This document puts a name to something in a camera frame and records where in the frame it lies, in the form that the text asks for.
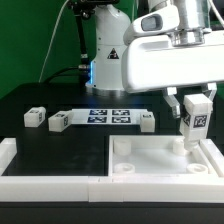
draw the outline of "white cube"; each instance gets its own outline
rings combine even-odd
[[[181,119],[180,132],[187,141],[205,139],[208,132],[213,102],[204,94],[184,97],[186,115]]]
[[[152,112],[142,112],[140,114],[141,132],[155,132],[155,118]]]
[[[72,111],[59,111],[48,119],[49,131],[62,132],[71,125],[73,116]]]
[[[33,107],[24,114],[25,127],[38,127],[45,120],[46,109],[44,107]]]

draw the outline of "black table surface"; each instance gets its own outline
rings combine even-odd
[[[182,89],[177,98],[193,93],[201,90]],[[25,128],[23,115],[39,106],[46,108],[46,118],[71,109],[147,109],[156,119],[154,135],[180,134],[180,121],[160,91],[108,98],[75,84],[24,84],[0,100],[0,138],[17,142],[4,176],[107,176],[110,135],[151,135],[141,133],[139,125],[71,125],[62,133],[49,132],[47,119],[38,128]],[[222,152],[223,115],[224,101],[216,96],[208,138]],[[1,223],[224,223],[223,212],[224,204],[200,203],[0,203]]]

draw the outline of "blue light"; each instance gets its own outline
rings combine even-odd
[[[90,84],[93,84],[93,62],[91,61],[90,63],[90,80],[89,80]]]

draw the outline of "white cylinder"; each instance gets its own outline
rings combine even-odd
[[[187,156],[190,151],[187,151],[184,148],[184,140],[183,138],[176,138],[173,141],[173,153],[175,153],[178,156]]]
[[[135,173],[135,166],[130,163],[119,163],[114,166],[114,173]]]
[[[192,174],[208,174],[208,167],[199,163],[192,163],[187,166],[187,172]]]
[[[114,139],[114,153],[119,156],[128,156],[131,154],[131,140],[126,138]]]

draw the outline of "green wall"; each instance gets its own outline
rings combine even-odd
[[[23,83],[38,82],[56,18],[65,0],[0,1],[0,98]],[[131,14],[132,0],[116,7]],[[90,58],[95,56],[94,18],[84,21]],[[43,79],[80,63],[73,12],[65,9]]]

